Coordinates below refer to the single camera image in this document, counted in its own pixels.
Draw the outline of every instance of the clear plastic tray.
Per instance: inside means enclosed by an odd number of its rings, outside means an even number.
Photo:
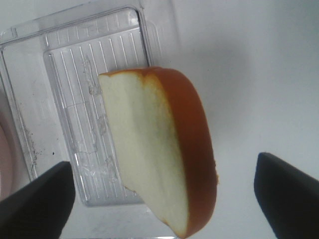
[[[167,66],[177,48],[170,4],[98,1],[1,34],[2,81],[31,178],[70,160],[85,205],[142,202],[121,185],[97,76]]]

